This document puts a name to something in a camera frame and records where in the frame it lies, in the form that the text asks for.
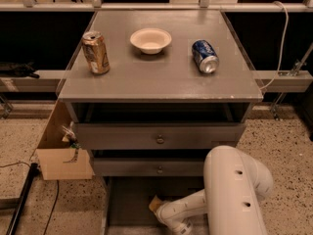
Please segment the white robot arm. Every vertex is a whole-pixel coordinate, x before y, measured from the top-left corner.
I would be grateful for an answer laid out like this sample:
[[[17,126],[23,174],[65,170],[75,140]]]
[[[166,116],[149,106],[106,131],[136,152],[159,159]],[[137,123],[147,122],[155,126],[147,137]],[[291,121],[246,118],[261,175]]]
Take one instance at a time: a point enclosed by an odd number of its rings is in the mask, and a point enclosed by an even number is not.
[[[268,235],[259,206],[274,185],[266,165],[218,146],[204,160],[203,183],[202,190],[176,201],[153,198],[149,209],[173,235],[196,235],[191,218],[204,214],[209,235]]]

